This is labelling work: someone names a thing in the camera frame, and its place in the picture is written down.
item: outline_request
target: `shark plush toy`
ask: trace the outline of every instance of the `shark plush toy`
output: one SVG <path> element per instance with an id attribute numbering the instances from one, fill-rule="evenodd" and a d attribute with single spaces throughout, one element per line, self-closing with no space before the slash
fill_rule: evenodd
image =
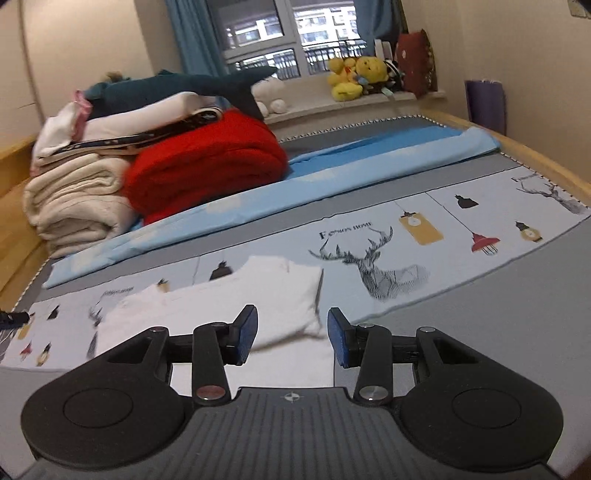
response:
<path id="1" fill-rule="evenodd" d="M 194 92 L 203 96 L 224 97 L 241 112 L 263 120 L 251 87 L 276 71 L 275 67 L 253 67 L 223 77 L 211 77 L 162 70 L 146 79 L 97 83 L 84 95 L 93 107 L 89 119 L 136 110 L 179 92 Z"/>

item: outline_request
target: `balcony railing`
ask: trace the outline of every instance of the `balcony railing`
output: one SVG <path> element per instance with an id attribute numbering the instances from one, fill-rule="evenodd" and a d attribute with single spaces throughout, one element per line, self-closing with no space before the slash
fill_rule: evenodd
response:
<path id="1" fill-rule="evenodd" d="M 328 72 L 328 61 L 335 57 L 360 57 L 365 54 L 365 42 L 363 40 L 340 40 L 324 43 L 316 43 L 305 46 L 304 52 L 310 75 Z M 230 67 L 236 70 L 248 69 L 271 65 L 277 67 L 277 76 L 281 80 L 297 78 L 300 70 L 296 62 L 293 50 L 285 50 L 279 53 L 242 60 L 233 63 Z"/>
<path id="2" fill-rule="evenodd" d="M 328 61 L 335 57 L 361 57 L 365 54 L 365 42 L 363 40 L 341 40 L 337 42 L 317 43 L 304 47 L 308 72 L 328 72 Z"/>

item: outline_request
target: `wall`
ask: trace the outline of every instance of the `wall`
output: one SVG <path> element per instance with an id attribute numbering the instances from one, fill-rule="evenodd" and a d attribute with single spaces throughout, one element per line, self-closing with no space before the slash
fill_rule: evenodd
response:
<path id="1" fill-rule="evenodd" d="M 591 21 L 566 0 L 456 2 L 466 75 L 503 82 L 508 136 L 591 181 Z"/>
<path id="2" fill-rule="evenodd" d="M 41 126 L 21 34 L 18 0 L 9 0 L 0 8 L 0 150 Z"/>
<path id="3" fill-rule="evenodd" d="M 402 7 L 408 30 L 425 29 L 433 46 L 439 89 L 447 94 L 438 109 L 467 119 L 465 42 L 456 0 L 402 0 Z"/>
<path id="4" fill-rule="evenodd" d="M 164 0 L 138 0 L 137 6 L 134 0 L 22 1 L 31 71 L 45 116 L 55 115 L 76 89 L 100 81 L 108 71 L 143 78 L 162 68 L 180 69 Z"/>

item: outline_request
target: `yellow duck plush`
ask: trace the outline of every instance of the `yellow duck plush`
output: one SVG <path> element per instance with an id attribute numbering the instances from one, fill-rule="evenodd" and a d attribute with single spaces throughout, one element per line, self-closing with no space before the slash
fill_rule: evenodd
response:
<path id="1" fill-rule="evenodd" d="M 355 100 L 370 89 L 372 83 L 386 82 L 386 64 L 377 57 L 334 58 L 328 61 L 328 83 L 337 102 Z"/>
<path id="2" fill-rule="evenodd" d="M 363 94 L 363 86 L 357 83 L 355 67 L 356 60 L 353 58 L 334 58 L 328 61 L 331 73 L 327 80 L 332 87 L 332 96 L 337 102 L 355 100 Z"/>

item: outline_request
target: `white plush toy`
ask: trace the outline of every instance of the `white plush toy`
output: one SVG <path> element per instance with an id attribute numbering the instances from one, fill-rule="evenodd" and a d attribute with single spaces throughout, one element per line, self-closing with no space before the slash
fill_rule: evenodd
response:
<path id="1" fill-rule="evenodd" d="M 283 82 L 275 77 L 266 78 L 252 86 L 252 96 L 255 98 L 262 116 L 287 112 L 287 104 L 281 99 L 284 89 Z"/>

